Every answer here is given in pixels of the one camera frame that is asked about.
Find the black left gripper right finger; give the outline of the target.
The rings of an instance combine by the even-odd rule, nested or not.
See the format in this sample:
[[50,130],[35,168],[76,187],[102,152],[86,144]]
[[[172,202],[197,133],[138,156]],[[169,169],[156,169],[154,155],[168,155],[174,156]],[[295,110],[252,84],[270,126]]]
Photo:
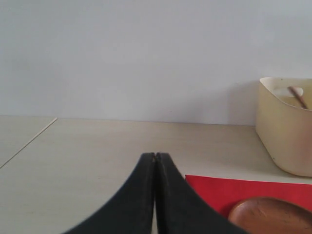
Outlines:
[[168,153],[157,153],[156,220],[159,234],[244,234],[187,183]]

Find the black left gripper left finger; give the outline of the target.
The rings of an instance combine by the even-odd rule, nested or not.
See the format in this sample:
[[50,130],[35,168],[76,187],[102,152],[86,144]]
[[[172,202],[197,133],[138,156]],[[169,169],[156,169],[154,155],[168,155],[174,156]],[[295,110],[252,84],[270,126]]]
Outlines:
[[150,234],[154,214],[155,154],[143,153],[121,188],[67,234]]

